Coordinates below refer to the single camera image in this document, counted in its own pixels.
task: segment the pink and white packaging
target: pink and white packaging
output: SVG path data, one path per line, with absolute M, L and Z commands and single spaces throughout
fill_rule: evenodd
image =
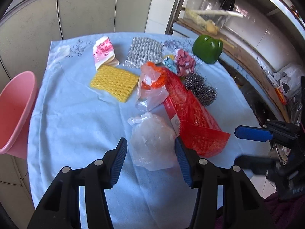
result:
M 98 39 L 93 46 L 93 57 L 96 70 L 104 64 L 118 66 L 119 61 L 115 58 L 114 49 L 107 36 Z

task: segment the transparent container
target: transparent container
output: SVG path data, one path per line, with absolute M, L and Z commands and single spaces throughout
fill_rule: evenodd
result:
M 208 10 L 223 10 L 218 0 L 188 0 L 183 19 L 192 21 L 201 30 L 217 35 L 230 16 L 205 14 Z

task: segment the silver screw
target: silver screw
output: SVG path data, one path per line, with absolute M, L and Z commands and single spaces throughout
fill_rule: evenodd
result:
M 66 166 L 66 167 L 63 167 L 63 168 L 61 169 L 61 171 L 62 171 L 63 173 L 68 173 L 68 172 L 70 171 L 70 168 L 69 168 L 68 166 Z
M 234 165 L 232 169 L 233 171 L 240 172 L 240 167 L 237 165 Z
M 208 161 L 206 159 L 204 159 L 204 158 L 201 158 L 201 159 L 199 159 L 199 163 L 201 165 L 206 165 L 208 163 Z
M 96 166 L 102 165 L 102 164 L 103 164 L 103 160 L 97 159 L 97 160 L 94 161 L 94 164 L 95 164 Z

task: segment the crumpled pink paper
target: crumpled pink paper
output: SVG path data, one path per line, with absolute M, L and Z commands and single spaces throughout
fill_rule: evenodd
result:
M 183 49 L 175 50 L 175 62 L 179 69 L 178 77 L 185 77 L 194 72 L 196 61 Z

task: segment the table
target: table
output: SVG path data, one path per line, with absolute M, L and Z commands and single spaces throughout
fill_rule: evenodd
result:
M 129 117 L 141 113 L 134 107 L 135 91 L 121 103 L 105 91 L 94 91 L 89 83 L 96 70 L 92 56 L 93 44 L 104 34 L 51 43 L 47 68 L 30 121 L 28 170 L 35 207 L 63 166 L 86 167 L 116 147 L 119 139 L 129 142 L 132 127 Z M 178 39 L 191 53 L 193 39 L 144 33 L 108 33 L 122 63 L 134 36 L 145 36 L 164 42 Z M 127 69 L 139 74 L 139 69 Z M 234 80 L 220 63 L 197 62 L 196 70 L 217 89 L 216 101 L 207 107 L 223 131 L 231 133 L 225 149 L 209 160 L 216 166 L 229 168 L 236 156 L 266 156 L 269 143 L 246 141 L 234 136 L 240 125 L 259 126 L 251 108 Z M 153 113 L 165 118 L 164 106 Z M 219 187 L 218 207 L 222 204 Z M 114 228 L 176 228 L 189 226 L 197 190 L 184 182 L 179 166 L 150 172 L 134 166 L 127 153 L 118 183 L 106 190 L 106 198 Z M 87 228 L 84 190 L 80 190 L 80 214 Z

